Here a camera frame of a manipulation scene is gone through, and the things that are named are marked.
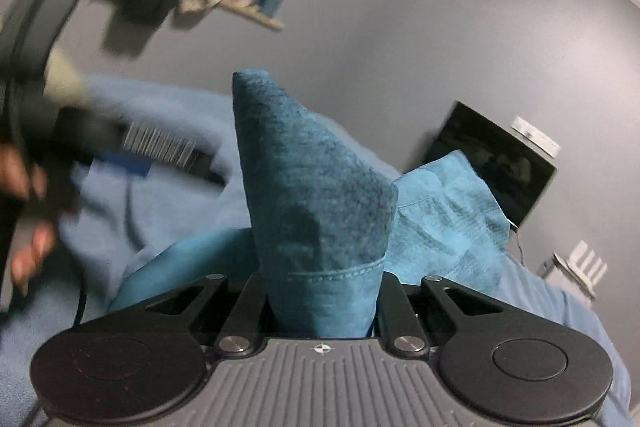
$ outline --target wall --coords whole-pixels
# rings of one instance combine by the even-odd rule
[[[626,0],[377,0],[333,116],[399,169],[462,100],[556,140],[558,173],[525,222],[536,269],[580,239],[609,263],[595,310],[637,385],[640,10]]]
[[[0,9],[10,1],[0,0]],[[142,48],[143,30],[111,25],[109,2],[82,0],[60,43],[82,71],[219,92],[230,92],[233,71],[263,68],[301,102],[314,107],[324,92],[325,78],[331,76],[372,2],[285,0],[277,14],[286,24],[280,34],[222,10],[191,28],[181,29],[168,18]],[[127,51],[136,46],[140,46],[137,54]]]

